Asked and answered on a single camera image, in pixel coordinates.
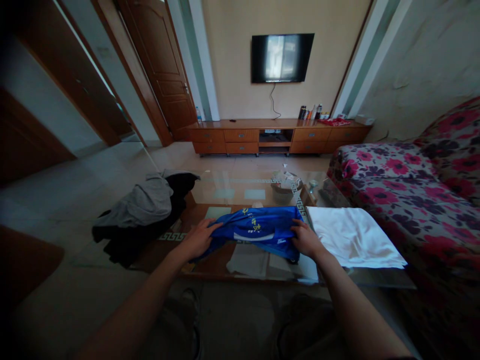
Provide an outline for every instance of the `hand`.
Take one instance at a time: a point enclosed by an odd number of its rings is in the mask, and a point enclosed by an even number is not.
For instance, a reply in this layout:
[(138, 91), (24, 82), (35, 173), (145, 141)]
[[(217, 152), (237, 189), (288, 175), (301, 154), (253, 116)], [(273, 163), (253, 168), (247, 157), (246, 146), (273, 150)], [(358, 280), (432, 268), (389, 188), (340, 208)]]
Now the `hand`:
[(203, 255), (210, 246), (212, 238), (210, 235), (224, 223), (218, 223), (213, 226), (209, 226), (214, 222), (215, 218), (204, 219), (200, 221), (197, 226), (194, 226), (188, 234), (183, 238), (180, 245), (175, 248), (178, 254), (181, 254), (185, 261), (198, 258)]
[(319, 255), (330, 254), (310, 226), (301, 220), (292, 220), (295, 224), (298, 224), (298, 226), (292, 226), (290, 228), (290, 230), (296, 234), (296, 238), (293, 237), (291, 240), (299, 252), (312, 258), (314, 261), (317, 260), (316, 257)]

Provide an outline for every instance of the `tile floor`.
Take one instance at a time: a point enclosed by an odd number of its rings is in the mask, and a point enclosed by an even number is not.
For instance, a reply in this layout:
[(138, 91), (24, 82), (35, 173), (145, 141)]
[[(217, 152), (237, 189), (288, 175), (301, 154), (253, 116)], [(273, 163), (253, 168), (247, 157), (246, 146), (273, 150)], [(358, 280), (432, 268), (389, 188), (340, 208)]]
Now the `tile floor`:
[[(329, 161), (328, 156), (292, 155), (199, 158), (189, 142), (148, 151), (141, 143), (122, 142), (9, 184), (0, 190), (0, 223), (65, 249), (58, 269), (13, 314), (22, 348), (40, 359), (70, 357), (145, 280), (146, 274), (119, 265), (81, 267), (73, 261), (85, 247), (98, 256), (103, 254), (102, 247), (91, 239), (93, 221), (143, 181), (145, 174), (163, 169), (235, 172), (286, 169), (301, 173), (326, 171)], [(224, 358), (225, 354), (234, 359), (261, 356), (275, 311), (296, 292), (329, 298), (325, 289), (185, 280), (176, 281), (170, 295), (176, 297), (186, 287), (193, 287), (201, 294), (205, 359)], [(223, 321), (225, 313), (235, 314), (233, 323)], [(387, 311), (385, 317), (403, 332), (394, 311)]]

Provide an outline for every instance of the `tissue box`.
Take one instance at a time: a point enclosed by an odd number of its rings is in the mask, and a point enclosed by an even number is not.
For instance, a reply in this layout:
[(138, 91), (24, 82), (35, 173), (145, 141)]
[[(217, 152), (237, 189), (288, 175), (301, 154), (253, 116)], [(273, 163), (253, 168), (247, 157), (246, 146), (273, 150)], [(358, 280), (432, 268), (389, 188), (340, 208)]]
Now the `tissue box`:
[(375, 118), (367, 117), (365, 115), (357, 115), (355, 116), (355, 121), (363, 125), (373, 125), (375, 122)]

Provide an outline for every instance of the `tv screen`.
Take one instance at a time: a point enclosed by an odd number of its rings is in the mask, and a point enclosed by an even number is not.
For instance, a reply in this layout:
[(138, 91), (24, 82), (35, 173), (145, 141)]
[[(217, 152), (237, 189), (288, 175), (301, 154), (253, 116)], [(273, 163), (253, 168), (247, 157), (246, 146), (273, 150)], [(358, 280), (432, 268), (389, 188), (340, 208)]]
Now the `tv screen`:
[(251, 37), (251, 82), (305, 81), (314, 35), (255, 35)]

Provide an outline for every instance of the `glass table top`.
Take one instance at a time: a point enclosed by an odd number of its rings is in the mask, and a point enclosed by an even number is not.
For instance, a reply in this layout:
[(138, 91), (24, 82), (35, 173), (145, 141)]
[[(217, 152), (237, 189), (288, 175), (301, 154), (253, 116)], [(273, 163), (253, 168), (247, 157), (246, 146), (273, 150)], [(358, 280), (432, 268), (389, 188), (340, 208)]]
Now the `glass table top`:
[[(341, 208), (350, 207), (323, 171), (191, 171), (201, 180), (185, 197), (186, 209), (180, 219), (158, 240), (150, 242), (132, 270), (152, 272), (168, 252), (177, 246), (190, 229), (205, 218), (219, 218), (244, 208), (295, 206), (303, 220), (310, 223), (306, 206)], [(109, 256), (99, 248), (107, 244), (92, 241), (73, 260), (77, 266), (110, 267)], [(405, 270), (396, 268), (346, 268), (359, 286), (415, 289)], [(268, 253), (247, 241), (228, 241), (197, 264), (187, 264), (182, 275), (205, 280), (251, 280), (320, 284), (313, 260), (300, 255), (298, 264)]]

